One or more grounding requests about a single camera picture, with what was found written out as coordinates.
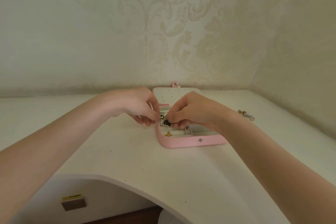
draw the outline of cream wallpaper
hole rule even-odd
[[[289,0],[252,89],[336,138],[336,2]]]
[[[0,96],[251,85],[287,0],[0,0]]]

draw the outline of wall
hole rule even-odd
[[[252,89],[336,138],[336,2],[288,0]]]
[[[286,0],[1,0],[0,96],[249,88]]]
[[[87,207],[65,212],[62,197],[83,194]],[[10,224],[80,224],[155,204],[133,192],[99,180],[48,181]]]

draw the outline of right hand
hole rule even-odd
[[[214,124],[216,116],[228,111],[232,110],[192,91],[173,105],[167,114],[167,118],[176,128],[185,128],[194,123],[216,131]]]

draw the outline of dark wood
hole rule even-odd
[[[162,208],[154,206],[84,224],[158,224]]]

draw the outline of white desk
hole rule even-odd
[[[246,110],[276,142],[336,184],[336,141],[249,90],[205,96]],[[0,99],[0,150],[92,95]],[[163,148],[154,127],[127,115],[101,126],[52,179],[100,179],[140,194],[192,223],[288,223],[229,144]]]

